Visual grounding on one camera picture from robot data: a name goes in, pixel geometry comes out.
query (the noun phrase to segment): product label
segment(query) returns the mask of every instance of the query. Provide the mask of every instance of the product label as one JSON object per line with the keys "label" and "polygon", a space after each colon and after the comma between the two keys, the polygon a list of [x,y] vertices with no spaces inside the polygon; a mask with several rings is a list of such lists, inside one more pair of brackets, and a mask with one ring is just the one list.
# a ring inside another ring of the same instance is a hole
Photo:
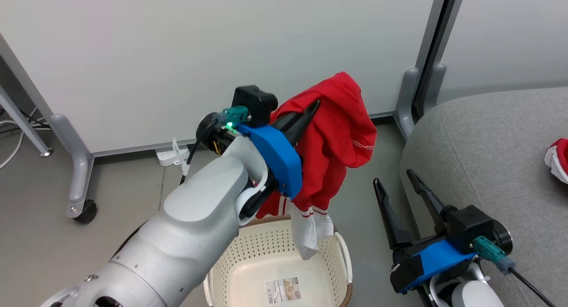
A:
{"label": "product label", "polygon": [[298,277],[266,281],[264,288],[266,289],[266,299],[269,306],[302,299]]}

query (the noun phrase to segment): white wall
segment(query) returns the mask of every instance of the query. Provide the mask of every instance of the white wall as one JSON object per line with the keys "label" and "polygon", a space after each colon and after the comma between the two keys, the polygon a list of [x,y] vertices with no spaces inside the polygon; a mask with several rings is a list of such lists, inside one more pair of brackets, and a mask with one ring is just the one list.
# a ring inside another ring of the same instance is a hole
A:
{"label": "white wall", "polygon": [[463,0],[438,102],[568,85],[568,0]]}
{"label": "white wall", "polygon": [[2,0],[0,33],[92,153],[195,137],[256,84],[280,102],[339,71],[393,111],[432,0]]}

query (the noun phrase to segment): grey cushion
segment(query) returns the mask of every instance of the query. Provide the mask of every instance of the grey cushion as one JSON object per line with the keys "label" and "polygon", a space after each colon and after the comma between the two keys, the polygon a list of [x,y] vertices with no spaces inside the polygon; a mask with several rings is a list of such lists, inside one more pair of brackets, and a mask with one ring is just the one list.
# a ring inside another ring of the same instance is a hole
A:
{"label": "grey cushion", "polygon": [[[568,306],[568,185],[544,164],[548,147],[568,137],[568,87],[509,91],[443,103],[410,135],[400,175],[422,236],[434,233],[406,169],[444,202],[473,204],[513,236],[517,269],[557,306]],[[545,306],[513,276],[485,264],[503,304]]]}

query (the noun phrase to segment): caster wheel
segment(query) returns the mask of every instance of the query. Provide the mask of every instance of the caster wheel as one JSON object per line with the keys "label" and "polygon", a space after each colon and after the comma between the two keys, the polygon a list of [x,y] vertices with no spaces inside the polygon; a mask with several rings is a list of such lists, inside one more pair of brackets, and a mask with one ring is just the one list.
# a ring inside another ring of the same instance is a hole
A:
{"label": "caster wheel", "polygon": [[79,222],[80,224],[88,224],[95,218],[97,215],[97,204],[92,200],[86,200],[85,204],[83,205],[83,212],[81,215],[73,218],[75,222]]}

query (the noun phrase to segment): basket handle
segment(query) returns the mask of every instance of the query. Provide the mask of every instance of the basket handle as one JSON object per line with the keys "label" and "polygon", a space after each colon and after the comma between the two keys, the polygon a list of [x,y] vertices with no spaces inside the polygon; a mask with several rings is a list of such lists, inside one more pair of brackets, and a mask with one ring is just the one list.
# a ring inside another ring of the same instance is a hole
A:
{"label": "basket handle", "polygon": [[207,276],[205,276],[205,280],[203,281],[203,291],[205,291],[205,300],[207,301],[207,305],[209,305],[209,307],[213,307],[213,293],[211,292],[211,285],[209,284],[210,279],[211,272],[208,272]]}
{"label": "basket handle", "polygon": [[347,249],[347,244],[343,240],[343,237],[336,232],[335,237],[339,241],[339,248],[341,248],[341,254],[343,255],[343,262],[345,263],[345,270],[347,270],[347,282],[353,282],[353,267],[351,266],[351,257],[349,256],[349,250]]}

